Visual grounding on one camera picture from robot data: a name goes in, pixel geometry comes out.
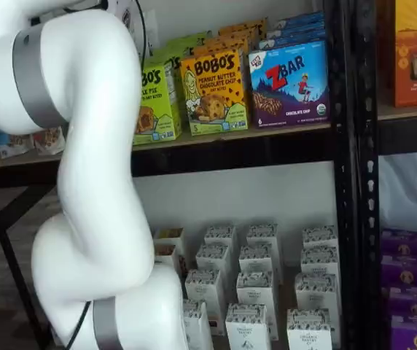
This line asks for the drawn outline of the white xArm gripper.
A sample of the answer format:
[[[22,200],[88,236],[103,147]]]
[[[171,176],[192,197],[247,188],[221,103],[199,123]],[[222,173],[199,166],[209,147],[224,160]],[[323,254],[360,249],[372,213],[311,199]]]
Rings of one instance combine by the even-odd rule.
[[[115,15],[132,37],[140,26],[140,14],[135,0],[108,0],[107,12]]]

